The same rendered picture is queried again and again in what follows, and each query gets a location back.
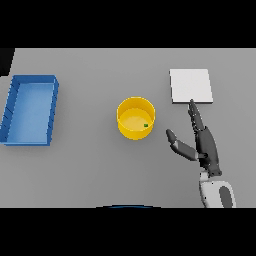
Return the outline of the blue tray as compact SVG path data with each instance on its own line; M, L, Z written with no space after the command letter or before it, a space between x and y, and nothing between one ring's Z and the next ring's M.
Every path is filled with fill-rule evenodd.
M0 123L0 144L49 146L58 89L55 75L13 75Z

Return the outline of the pale square measuring scale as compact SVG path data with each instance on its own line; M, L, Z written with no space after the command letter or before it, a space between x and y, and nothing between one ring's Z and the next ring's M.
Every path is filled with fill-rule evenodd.
M171 69L169 71L173 104L212 104L213 95L207 69Z

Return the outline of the yellow bowl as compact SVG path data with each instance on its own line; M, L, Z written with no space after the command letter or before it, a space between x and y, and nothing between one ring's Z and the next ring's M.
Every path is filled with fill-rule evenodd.
M116 110L117 127L130 140L147 137L154 127L156 111L146 98L133 96L123 100Z

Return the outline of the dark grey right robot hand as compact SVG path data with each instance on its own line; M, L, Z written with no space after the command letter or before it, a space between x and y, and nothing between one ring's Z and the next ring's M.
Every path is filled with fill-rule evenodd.
M193 99L189 102L188 114L195 135L196 147L190 147L180 141L172 130L167 129L166 135L171 149L176 154L190 161L198 161L200 167L203 168L210 177L221 176L222 171L219 167L219 157L215 140L209 128L203 125L200 112Z

